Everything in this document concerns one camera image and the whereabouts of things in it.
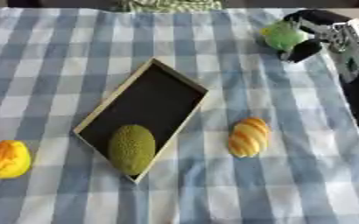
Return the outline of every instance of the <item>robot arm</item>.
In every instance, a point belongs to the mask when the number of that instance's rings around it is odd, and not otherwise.
[[[327,10],[299,10],[284,20],[314,36],[295,45],[290,52],[280,52],[280,59],[302,61],[319,52],[321,43],[327,43],[343,80],[351,82],[359,75],[359,19]]]

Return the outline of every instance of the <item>wooden tray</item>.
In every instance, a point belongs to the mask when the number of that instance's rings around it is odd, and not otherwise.
[[[138,183],[207,92],[157,59],[149,59],[74,128],[74,133],[109,159],[108,142],[118,128],[126,124],[146,127],[155,137],[157,148],[155,158],[141,174],[128,176]]]

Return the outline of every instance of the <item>blue and white checkered tablecloth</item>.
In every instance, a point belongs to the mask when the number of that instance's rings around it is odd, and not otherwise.
[[[0,140],[34,156],[0,180],[0,224],[359,224],[359,130],[331,59],[286,64],[257,39],[291,11],[0,9]],[[133,185],[71,129],[151,56],[209,93]],[[269,146],[234,158],[229,130],[247,116],[270,125]]]

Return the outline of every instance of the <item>green toy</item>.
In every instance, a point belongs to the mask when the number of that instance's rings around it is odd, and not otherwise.
[[[125,125],[109,141],[109,160],[121,172],[133,176],[144,171],[155,156],[152,133],[139,125]]]
[[[305,35],[290,22],[277,21],[263,28],[261,34],[264,36],[268,46],[284,52],[290,52],[292,48],[304,41]]]

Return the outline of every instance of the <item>yellow fruit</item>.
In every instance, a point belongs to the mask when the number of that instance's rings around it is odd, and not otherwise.
[[[24,143],[14,140],[0,142],[0,179],[23,175],[30,168],[31,157]]]
[[[267,146],[268,126],[260,118],[240,121],[229,137],[229,151],[236,157],[254,157]]]

